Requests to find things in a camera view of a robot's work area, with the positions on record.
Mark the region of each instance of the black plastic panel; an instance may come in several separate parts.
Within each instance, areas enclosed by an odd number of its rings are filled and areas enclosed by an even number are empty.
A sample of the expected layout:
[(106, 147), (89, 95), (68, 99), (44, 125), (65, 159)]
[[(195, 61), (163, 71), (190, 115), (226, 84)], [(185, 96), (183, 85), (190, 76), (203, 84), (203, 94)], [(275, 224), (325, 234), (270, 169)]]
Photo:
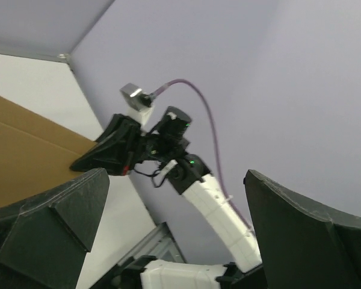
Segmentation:
[(0, 209), (0, 289), (74, 289), (108, 194), (104, 169)]
[(256, 171), (245, 188), (270, 288), (361, 288), (361, 218)]

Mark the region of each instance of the black mount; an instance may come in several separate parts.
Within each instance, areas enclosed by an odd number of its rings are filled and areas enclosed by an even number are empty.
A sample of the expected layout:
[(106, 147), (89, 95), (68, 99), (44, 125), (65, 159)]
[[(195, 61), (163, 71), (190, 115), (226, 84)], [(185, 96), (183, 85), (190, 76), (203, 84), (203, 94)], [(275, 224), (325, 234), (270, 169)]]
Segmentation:
[(247, 273), (243, 273), (231, 262), (225, 265), (227, 268), (223, 276), (217, 277), (216, 281), (221, 289), (268, 289), (264, 267), (259, 265)]
[(175, 160), (177, 165), (166, 178), (182, 194), (194, 182), (203, 182), (203, 176), (210, 173), (197, 155), (186, 151), (189, 141), (184, 138), (184, 133), (191, 121), (180, 109), (168, 107), (162, 119), (145, 133), (140, 123), (131, 117), (114, 114), (102, 135), (96, 139), (97, 144), (70, 168), (86, 172), (102, 167), (109, 175), (124, 176), (144, 161), (159, 162), (157, 171), (160, 171)]

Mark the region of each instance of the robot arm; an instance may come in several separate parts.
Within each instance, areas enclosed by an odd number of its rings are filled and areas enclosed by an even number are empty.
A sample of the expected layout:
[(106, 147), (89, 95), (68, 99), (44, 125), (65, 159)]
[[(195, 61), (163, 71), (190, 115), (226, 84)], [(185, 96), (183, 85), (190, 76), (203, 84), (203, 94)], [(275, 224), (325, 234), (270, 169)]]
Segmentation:
[(168, 107), (162, 120), (150, 132), (144, 132), (141, 127), (153, 111), (152, 95), (145, 94), (133, 84), (124, 86), (121, 93), (129, 105), (128, 115), (114, 115), (97, 139), (98, 144), (76, 160), (71, 169), (83, 172), (104, 167), (109, 175), (126, 175), (137, 163), (159, 162), (158, 173), (150, 176), (167, 179), (178, 194), (194, 205), (230, 250), (236, 267), (229, 270), (223, 265), (198, 266), (138, 259), (140, 269), (135, 279), (139, 284), (136, 288), (223, 288), (218, 281), (222, 276), (236, 271), (246, 274), (254, 268), (257, 270), (262, 260), (251, 229), (234, 212), (206, 164), (197, 155), (186, 151), (189, 142), (183, 134), (190, 126), (191, 118), (175, 107)]

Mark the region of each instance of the white ceiling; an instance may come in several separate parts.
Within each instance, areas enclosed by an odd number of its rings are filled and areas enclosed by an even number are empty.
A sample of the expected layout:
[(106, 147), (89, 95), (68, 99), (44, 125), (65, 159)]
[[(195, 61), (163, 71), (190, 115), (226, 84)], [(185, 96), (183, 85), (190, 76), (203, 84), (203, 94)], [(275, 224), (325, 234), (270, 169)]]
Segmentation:
[[(361, 216), (361, 1), (118, 1), (71, 61), (103, 126), (127, 110), (118, 93), (126, 83), (148, 93), (174, 78), (197, 85), (215, 118), (227, 190), (245, 216), (248, 169)], [(168, 105), (184, 110), (193, 118), (188, 151), (216, 172), (211, 129), (195, 93), (174, 85), (155, 105), (147, 129)], [(168, 183), (156, 189), (148, 178), (132, 178), (188, 262), (232, 260)]]
[(112, 2), (0, 1), (0, 52), (48, 56), (69, 53)]

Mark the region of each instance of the brown cardboard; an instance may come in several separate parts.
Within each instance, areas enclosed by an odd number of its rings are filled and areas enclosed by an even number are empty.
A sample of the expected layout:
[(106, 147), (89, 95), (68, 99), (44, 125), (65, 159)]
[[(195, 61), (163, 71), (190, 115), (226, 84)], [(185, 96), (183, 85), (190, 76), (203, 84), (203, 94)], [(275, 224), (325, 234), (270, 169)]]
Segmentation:
[(0, 97), (0, 207), (81, 173), (70, 164), (95, 143)]

